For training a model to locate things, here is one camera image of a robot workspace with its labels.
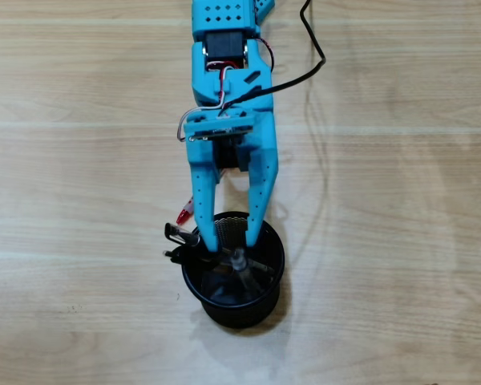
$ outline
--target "black cable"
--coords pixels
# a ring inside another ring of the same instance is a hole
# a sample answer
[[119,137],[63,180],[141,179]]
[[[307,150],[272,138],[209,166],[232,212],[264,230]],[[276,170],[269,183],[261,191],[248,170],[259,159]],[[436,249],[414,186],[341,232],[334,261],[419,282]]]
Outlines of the black cable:
[[274,86],[274,87],[270,87],[270,88],[266,88],[266,89],[262,89],[261,87],[255,87],[250,92],[242,95],[241,97],[225,103],[223,108],[221,109],[221,112],[220,112],[219,115],[221,115],[224,111],[226,111],[228,108],[230,108],[233,104],[246,102],[248,100],[255,99],[255,98],[258,98],[260,96],[273,94],[274,92],[279,92],[279,91],[286,90],[287,88],[294,87],[294,86],[298,85],[299,83],[302,83],[305,80],[308,80],[312,76],[317,74],[319,72],[319,70],[321,70],[322,66],[324,66],[326,64],[326,57],[324,55],[324,52],[322,52],[321,46],[319,45],[319,42],[317,41],[317,38],[315,37],[315,34],[312,30],[312,27],[308,24],[308,21],[305,18],[305,11],[306,11],[306,9],[308,8],[308,6],[310,5],[311,2],[312,2],[312,0],[306,0],[305,5],[301,8],[301,11],[300,11],[299,15],[301,17],[301,21],[305,25],[306,30],[308,31],[308,35],[312,39],[313,46],[317,50],[317,53],[319,54],[319,56],[321,56],[321,61],[317,64],[317,66],[315,66],[310,72],[304,74],[303,76],[300,76],[297,79],[291,80],[290,82],[283,83],[283,84],[280,84],[280,85],[277,85],[277,86]]

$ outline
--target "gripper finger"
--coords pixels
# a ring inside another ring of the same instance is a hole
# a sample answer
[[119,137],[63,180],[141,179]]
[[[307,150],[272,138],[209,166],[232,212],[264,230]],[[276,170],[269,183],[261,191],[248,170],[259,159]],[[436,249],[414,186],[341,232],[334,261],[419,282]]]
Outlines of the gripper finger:
[[248,231],[246,231],[248,247],[253,247],[257,243],[277,174],[278,154],[276,149],[258,149],[251,152],[248,192],[249,217]]
[[[190,132],[186,132],[186,135],[191,138]],[[186,139],[186,142],[191,165],[194,216],[208,251],[215,253],[219,250],[219,240],[214,222],[214,203],[220,174],[214,161],[213,144],[190,139]]]

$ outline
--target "table surface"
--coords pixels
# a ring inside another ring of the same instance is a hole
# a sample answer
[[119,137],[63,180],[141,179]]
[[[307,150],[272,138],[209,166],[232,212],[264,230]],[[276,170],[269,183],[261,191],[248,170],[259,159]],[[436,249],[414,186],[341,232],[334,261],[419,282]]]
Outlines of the table surface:
[[[317,61],[300,7],[264,24],[275,83]],[[0,0],[0,385],[481,385],[481,0],[310,17],[328,64],[275,95],[283,292],[232,331],[161,256],[190,0]]]

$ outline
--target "pen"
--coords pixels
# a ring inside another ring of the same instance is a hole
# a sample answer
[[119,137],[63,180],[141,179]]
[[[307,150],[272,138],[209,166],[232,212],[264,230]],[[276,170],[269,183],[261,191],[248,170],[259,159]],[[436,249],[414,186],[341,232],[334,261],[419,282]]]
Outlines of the pen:
[[194,197],[191,197],[191,199],[189,199],[189,202],[187,202],[187,204],[184,206],[184,209],[176,220],[176,224],[178,226],[183,225],[192,217],[192,214],[194,214]]

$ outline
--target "pen holder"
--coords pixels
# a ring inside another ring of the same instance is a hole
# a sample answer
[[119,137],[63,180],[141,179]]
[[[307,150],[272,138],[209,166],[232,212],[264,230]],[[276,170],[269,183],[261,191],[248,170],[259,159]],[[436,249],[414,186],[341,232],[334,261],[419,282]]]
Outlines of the pen holder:
[[[245,248],[247,213],[229,212],[214,216],[217,235],[224,249]],[[236,271],[218,274],[200,264],[183,264],[184,280],[201,301],[204,310],[217,323],[232,328],[247,328],[264,320],[278,302],[280,281],[285,268],[285,252],[276,231],[264,221],[258,242],[247,249],[251,262],[266,266],[271,273],[253,269],[258,291],[249,293],[237,279]]]

